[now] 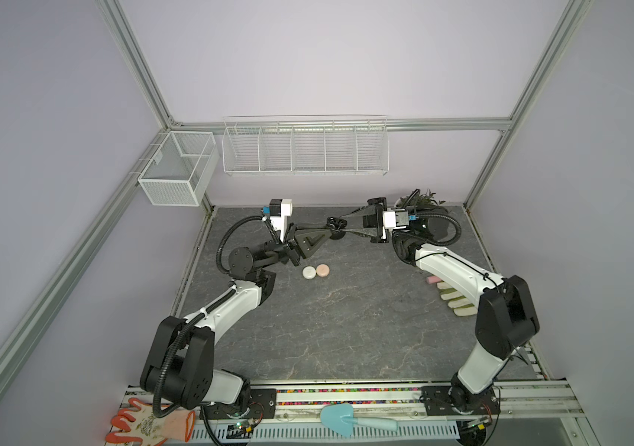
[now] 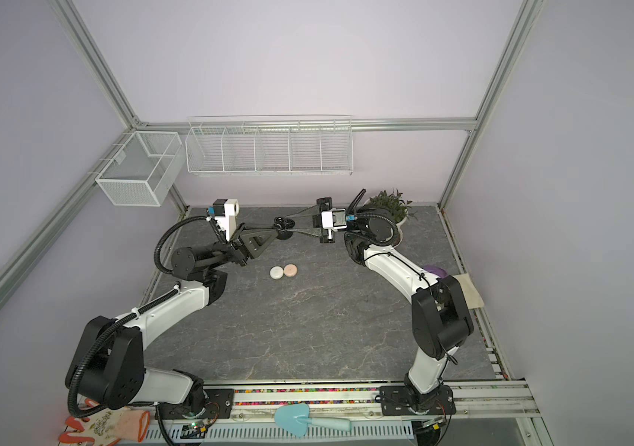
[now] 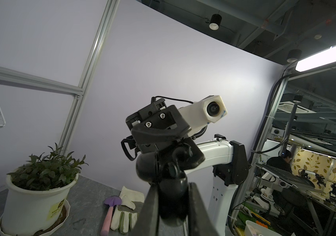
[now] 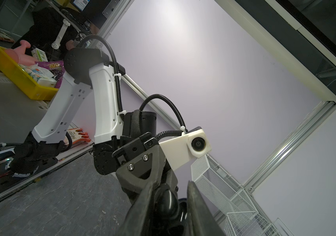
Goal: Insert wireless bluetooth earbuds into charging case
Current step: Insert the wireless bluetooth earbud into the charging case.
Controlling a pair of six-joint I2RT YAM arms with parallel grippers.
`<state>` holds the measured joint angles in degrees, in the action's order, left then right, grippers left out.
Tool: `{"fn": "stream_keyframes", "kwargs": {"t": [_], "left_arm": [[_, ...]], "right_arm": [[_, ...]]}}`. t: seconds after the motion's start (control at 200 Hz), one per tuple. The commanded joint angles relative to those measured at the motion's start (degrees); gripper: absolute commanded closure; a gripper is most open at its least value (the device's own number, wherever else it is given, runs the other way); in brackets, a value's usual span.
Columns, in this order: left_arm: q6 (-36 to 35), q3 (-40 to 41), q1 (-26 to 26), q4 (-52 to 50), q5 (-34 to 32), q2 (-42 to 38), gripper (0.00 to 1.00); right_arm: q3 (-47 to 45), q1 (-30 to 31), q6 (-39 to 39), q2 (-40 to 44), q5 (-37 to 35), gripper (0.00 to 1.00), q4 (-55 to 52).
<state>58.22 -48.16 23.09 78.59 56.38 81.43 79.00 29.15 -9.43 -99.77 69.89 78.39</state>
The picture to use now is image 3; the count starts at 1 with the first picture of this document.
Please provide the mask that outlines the black earbud charging case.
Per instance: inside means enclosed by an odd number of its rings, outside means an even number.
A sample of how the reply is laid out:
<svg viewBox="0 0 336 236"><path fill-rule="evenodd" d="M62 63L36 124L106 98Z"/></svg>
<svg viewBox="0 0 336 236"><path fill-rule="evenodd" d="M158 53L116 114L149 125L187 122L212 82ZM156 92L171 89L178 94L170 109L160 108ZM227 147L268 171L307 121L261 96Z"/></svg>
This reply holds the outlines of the black earbud charging case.
<svg viewBox="0 0 336 236"><path fill-rule="evenodd" d="M158 185L159 216L172 227L182 225L188 214L188 180L174 162L173 150L139 155L136 172L140 179Z"/></svg>

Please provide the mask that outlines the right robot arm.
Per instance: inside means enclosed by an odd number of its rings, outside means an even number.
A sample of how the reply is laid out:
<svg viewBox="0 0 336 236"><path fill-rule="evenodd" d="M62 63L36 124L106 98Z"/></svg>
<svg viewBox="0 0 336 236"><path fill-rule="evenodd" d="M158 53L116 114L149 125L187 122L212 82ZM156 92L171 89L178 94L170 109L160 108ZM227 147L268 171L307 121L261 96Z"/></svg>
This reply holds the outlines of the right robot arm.
<svg viewBox="0 0 336 236"><path fill-rule="evenodd" d="M227 109L219 95L177 108L164 97L129 115L131 134L121 145L136 162L138 177L150 184L133 236L156 236L159 223L187 224L190 236L223 236L234 194L248 176L245 146L216 134L200 144L195 139L209 124L224 118ZM213 169L212 200L206 207L191 172Z"/></svg>

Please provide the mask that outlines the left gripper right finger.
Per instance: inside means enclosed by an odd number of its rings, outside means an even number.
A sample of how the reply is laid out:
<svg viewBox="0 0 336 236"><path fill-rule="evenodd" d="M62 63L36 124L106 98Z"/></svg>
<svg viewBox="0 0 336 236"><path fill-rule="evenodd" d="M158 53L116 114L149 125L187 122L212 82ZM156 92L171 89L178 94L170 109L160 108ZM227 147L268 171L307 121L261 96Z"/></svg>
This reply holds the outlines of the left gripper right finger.
<svg viewBox="0 0 336 236"><path fill-rule="evenodd" d="M188 235L218 236L195 183L188 185Z"/></svg>

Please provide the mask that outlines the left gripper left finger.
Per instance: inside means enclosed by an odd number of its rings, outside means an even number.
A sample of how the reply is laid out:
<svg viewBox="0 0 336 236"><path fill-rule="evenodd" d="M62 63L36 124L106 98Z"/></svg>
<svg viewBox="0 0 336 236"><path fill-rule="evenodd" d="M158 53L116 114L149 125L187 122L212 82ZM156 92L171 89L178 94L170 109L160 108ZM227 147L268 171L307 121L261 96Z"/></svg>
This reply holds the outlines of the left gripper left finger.
<svg viewBox="0 0 336 236"><path fill-rule="evenodd" d="M159 220L159 190L152 184L130 236L157 236Z"/></svg>

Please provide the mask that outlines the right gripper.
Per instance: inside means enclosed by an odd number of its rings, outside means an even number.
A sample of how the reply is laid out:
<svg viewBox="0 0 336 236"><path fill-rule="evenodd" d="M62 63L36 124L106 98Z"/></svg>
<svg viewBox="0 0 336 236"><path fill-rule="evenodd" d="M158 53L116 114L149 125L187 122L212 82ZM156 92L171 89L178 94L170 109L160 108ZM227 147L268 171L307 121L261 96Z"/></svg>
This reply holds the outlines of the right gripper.
<svg viewBox="0 0 336 236"><path fill-rule="evenodd" d="M126 118L131 136L125 139L135 153L164 150L184 138L191 130L175 105L167 106L165 99L152 101ZM205 157L191 138L178 142L172 153L179 169L191 170L204 162Z"/></svg>

